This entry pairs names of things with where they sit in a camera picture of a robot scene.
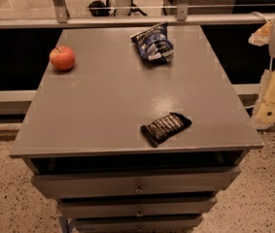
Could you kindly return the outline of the black object behind glass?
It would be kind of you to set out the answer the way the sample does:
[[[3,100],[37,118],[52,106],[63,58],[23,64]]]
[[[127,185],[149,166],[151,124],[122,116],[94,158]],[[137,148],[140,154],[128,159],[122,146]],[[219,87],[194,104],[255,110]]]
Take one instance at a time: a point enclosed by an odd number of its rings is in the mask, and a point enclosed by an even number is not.
[[[87,9],[93,17],[112,17],[115,13],[112,0],[95,0],[91,2]]]

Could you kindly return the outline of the grey metal railing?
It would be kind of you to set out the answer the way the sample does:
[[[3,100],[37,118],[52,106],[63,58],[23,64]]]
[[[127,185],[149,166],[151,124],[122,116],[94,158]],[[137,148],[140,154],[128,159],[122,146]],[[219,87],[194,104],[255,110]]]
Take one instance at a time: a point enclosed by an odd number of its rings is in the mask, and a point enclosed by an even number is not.
[[[112,17],[93,17],[87,9],[93,1],[0,0],[0,29],[247,24],[275,17],[275,0],[112,0]]]

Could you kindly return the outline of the bottom grey drawer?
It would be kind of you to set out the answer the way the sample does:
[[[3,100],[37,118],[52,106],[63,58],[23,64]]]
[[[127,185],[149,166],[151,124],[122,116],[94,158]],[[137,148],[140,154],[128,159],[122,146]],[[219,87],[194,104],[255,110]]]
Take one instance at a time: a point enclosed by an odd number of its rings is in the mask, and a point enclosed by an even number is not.
[[[202,221],[201,215],[125,216],[75,219],[81,233],[146,233],[147,231],[192,229]]]

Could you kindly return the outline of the red apple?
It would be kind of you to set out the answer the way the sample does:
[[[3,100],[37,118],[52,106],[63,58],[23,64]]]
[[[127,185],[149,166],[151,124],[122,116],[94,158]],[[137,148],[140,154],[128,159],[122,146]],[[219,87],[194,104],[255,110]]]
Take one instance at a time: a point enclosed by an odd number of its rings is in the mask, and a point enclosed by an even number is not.
[[[75,64],[75,54],[66,46],[58,46],[50,53],[50,63],[57,70],[68,71]]]

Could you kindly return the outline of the top grey drawer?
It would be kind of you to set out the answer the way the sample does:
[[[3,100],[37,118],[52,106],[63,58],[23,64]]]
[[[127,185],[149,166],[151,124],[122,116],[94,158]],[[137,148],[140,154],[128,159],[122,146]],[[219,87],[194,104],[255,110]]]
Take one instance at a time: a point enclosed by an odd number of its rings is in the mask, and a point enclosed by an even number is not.
[[[34,186],[47,198],[89,198],[216,191],[229,187],[240,168],[208,167],[67,175],[36,175]]]

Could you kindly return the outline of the black snack bar wrapper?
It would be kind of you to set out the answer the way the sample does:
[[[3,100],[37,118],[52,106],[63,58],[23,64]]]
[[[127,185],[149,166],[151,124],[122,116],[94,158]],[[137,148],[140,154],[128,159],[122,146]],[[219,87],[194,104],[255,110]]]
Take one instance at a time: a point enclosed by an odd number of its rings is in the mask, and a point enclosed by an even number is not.
[[[158,118],[150,124],[142,125],[140,130],[150,145],[156,148],[191,125],[191,120],[182,114],[169,113],[167,116]]]

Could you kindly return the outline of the middle grey drawer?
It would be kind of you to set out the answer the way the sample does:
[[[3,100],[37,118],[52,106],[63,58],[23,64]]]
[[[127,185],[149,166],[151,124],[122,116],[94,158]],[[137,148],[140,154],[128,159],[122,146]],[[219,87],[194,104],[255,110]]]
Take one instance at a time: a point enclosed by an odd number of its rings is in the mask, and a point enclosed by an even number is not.
[[[99,202],[59,203],[60,212],[70,218],[100,218],[122,216],[167,216],[203,214],[217,203],[215,197],[170,197],[127,199]]]

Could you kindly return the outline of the grey drawer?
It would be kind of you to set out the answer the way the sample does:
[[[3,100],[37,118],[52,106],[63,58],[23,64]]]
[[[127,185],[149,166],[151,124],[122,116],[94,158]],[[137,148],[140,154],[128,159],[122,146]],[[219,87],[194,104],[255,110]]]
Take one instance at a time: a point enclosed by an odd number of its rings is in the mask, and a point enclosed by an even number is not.
[[[89,198],[216,191],[229,187],[240,168],[208,167],[67,175],[36,175],[34,186],[47,198]]]
[[[202,221],[201,215],[125,216],[75,219],[81,233],[146,233],[147,231],[192,229]]]
[[[60,212],[70,218],[100,218],[122,216],[167,216],[203,214],[217,203],[215,197],[170,197],[127,199],[99,202],[59,203]]]

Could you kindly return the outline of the blue chip bag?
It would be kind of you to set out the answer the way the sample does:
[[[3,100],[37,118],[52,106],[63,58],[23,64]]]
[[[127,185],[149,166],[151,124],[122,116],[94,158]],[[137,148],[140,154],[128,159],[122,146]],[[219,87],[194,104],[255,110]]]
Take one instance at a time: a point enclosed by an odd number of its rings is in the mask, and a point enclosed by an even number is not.
[[[134,34],[130,40],[145,61],[168,63],[174,56],[174,46],[167,38],[166,22]]]

